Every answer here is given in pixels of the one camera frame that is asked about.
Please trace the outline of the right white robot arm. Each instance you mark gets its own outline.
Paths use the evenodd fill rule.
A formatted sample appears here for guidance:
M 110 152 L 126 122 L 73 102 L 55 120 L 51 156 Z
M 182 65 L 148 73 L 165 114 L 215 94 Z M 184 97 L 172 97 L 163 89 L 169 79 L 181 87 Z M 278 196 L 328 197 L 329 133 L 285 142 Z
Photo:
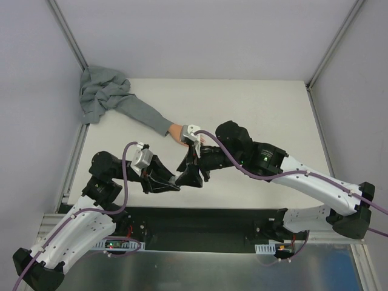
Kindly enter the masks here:
M 204 146 L 198 126 L 185 125 L 180 140 L 188 152 L 179 165 L 178 186 L 201 188 L 212 170 L 236 167 L 252 179 L 273 182 L 306 194 L 322 204 L 306 209 L 282 209 L 273 233 L 287 239 L 293 233 L 333 229 L 350 239 L 363 239 L 370 226 L 375 186 L 360 185 L 323 175 L 274 145 L 255 142 L 246 128 L 227 121 L 216 128 L 216 146 Z

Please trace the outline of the clear nail polish bottle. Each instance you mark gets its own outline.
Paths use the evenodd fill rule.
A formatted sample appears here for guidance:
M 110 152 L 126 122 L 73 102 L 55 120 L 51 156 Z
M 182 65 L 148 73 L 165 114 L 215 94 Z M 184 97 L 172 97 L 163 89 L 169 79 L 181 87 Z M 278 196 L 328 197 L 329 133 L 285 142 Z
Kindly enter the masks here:
M 176 176 L 173 176 L 170 178 L 169 182 L 173 185 L 176 185 L 177 186 L 177 183 L 176 183 Z

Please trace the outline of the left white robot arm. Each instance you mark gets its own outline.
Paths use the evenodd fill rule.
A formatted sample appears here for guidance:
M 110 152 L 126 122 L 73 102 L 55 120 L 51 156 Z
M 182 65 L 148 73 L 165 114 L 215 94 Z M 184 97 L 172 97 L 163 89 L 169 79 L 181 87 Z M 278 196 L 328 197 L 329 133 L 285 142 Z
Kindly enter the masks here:
M 120 192 L 129 199 L 129 181 L 140 183 L 144 193 L 180 190 L 174 174 L 147 147 L 136 149 L 130 161 L 98 152 L 89 172 L 82 195 L 62 220 L 39 243 L 13 255 L 18 280 L 33 290 L 56 290 L 72 265 L 104 238 L 127 238 L 129 213 L 114 202 Z

